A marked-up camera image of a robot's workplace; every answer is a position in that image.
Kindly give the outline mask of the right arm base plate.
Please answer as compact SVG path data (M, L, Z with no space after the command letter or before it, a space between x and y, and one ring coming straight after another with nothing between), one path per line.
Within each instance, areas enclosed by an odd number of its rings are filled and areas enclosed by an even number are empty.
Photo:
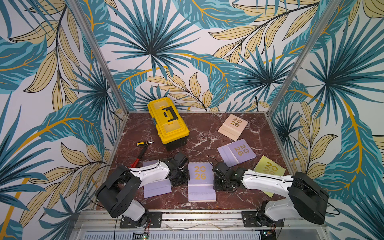
M264 213L259 213L257 211L243 211L241 212L241 215L245 228L278 228L284 226L283 220L273 221Z

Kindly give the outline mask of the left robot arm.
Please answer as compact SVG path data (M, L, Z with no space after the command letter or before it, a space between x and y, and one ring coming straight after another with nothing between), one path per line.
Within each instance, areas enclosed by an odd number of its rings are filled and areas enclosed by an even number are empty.
M139 188L163 180L170 180L174 187L186 184L190 179L188 163L187 156L178 152L146 167L118 165L96 191L97 200L112 218L124 216L141 227L148 221L148 210L134 199Z

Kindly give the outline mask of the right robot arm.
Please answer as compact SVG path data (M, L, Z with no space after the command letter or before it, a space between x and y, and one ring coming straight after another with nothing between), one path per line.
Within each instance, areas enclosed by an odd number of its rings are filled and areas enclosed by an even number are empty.
M239 188L260 190L282 196L264 201L255 211L243 212L245 227L282 227L284 219L304 219L312 224L325 223L328 193L302 172L293 176L274 176L244 168L231 169L224 162L213 166L214 189L234 193Z

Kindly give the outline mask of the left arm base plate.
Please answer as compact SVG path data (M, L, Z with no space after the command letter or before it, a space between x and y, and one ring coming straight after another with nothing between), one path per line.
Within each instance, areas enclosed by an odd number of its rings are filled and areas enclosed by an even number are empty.
M145 212L138 220L133 220L129 217L122 216L120 222L121 229L159 229L162 224L163 213L162 212Z

